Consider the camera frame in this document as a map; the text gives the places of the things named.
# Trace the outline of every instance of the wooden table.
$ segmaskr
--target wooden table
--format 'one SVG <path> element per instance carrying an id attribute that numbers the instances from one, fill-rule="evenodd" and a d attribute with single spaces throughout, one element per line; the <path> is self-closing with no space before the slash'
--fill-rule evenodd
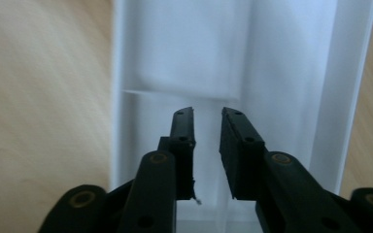
<path id="1" fill-rule="evenodd" d="M 111 0 L 0 0 L 0 232 L 36 232 L 66 190 L 108 187 Z M 342 194 L 373 186 L 373 37 Z"/>

